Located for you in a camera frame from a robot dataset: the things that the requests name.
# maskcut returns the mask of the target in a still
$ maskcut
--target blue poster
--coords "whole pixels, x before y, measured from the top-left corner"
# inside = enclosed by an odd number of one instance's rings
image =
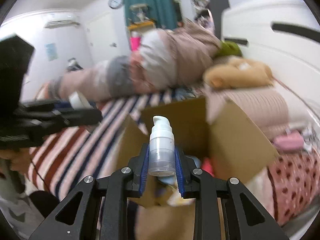
[[[47,51],[47,56],[49,61],[52,61],[58,58],[57,48],[55,43],[46,44],[45,48]]]

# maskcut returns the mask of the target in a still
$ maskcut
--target white door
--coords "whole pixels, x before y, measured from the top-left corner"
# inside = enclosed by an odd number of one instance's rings
[[[94,63],[120,55],[112,13],[93,19],[86,28]]]

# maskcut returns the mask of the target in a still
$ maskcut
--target tan stuffed animal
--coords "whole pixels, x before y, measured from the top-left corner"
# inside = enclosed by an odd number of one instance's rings
[[[215,89],[261,87],[272,85],[272,72],[262,62],[232,56],[208,69],[203,80]]]

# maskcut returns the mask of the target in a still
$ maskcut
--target striped bedsheet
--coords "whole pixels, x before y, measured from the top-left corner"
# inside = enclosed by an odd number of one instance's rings
[[[36,168],[30,165],[27,177],[39,190],[50,191],[62,200],[85,176],[102,178],[115,170],[122,123],[128,115],[146,133],[140,120],[142,109],[191,97],[195,97],[191,90],[174,89],[101,104],[103,120],[93,133],[71,127],[50,135],[41,147],[31,148]]]

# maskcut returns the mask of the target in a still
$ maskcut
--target clock face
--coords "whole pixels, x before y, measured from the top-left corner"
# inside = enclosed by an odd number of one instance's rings
[[[119,9],[124,3],[124,0],[109,0],[109,7],[112,9]]]

